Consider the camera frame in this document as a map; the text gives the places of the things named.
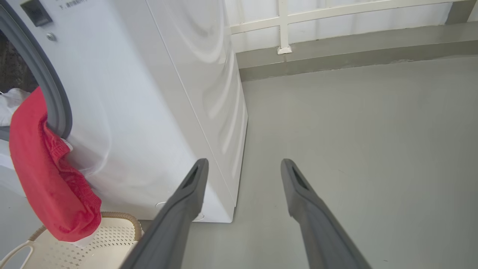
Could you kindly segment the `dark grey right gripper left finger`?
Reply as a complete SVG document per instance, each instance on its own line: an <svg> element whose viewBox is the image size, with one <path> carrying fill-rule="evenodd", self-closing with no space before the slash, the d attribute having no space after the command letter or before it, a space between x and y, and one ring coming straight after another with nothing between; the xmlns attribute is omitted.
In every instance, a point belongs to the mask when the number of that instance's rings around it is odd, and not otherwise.
<svg viewBox="0 0 478 269"><path fill-rule="evenodd" d="M190 225L202 210L209 162L197 160L166 201L122 269L180 269Z"/></svg>

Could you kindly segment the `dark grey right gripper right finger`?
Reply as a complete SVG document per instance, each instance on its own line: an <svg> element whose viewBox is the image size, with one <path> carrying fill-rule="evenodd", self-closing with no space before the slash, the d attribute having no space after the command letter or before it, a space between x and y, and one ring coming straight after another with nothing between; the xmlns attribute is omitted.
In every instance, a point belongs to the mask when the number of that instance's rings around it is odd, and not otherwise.
<svg viewBox="0 0 478 269"><path fill-rule="evenodd" d="M370 265L325 202L290 159L280 174L289 215L300 225L311 269L369 269Z"/></svg>

